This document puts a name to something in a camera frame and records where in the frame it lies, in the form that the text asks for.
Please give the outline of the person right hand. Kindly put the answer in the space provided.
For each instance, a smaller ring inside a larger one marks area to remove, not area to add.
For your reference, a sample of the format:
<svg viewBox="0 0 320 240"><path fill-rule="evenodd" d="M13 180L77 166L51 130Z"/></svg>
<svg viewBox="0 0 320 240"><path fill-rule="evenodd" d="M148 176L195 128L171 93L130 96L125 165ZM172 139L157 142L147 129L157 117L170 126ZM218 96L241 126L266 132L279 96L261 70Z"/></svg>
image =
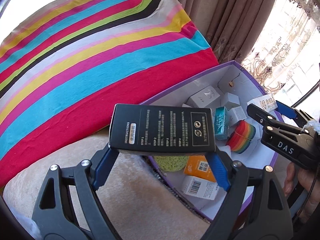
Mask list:
<svg viewBox="0 0 320 240"><path fill-rule="evenodd" d="M285 197L287 197L293 191L295 177L297 177L302 187L304 187L304 189L309 192L312 187L315 174L300 168L298 174L296 175L294 163L289 163L286 168L286 178L283 187ZM314 183L313 191L310 195L310 198L299 216L299 219L303 224L305 224L309 220L317 205L319 204L319 200L319 179L317 178Z"/></svg>

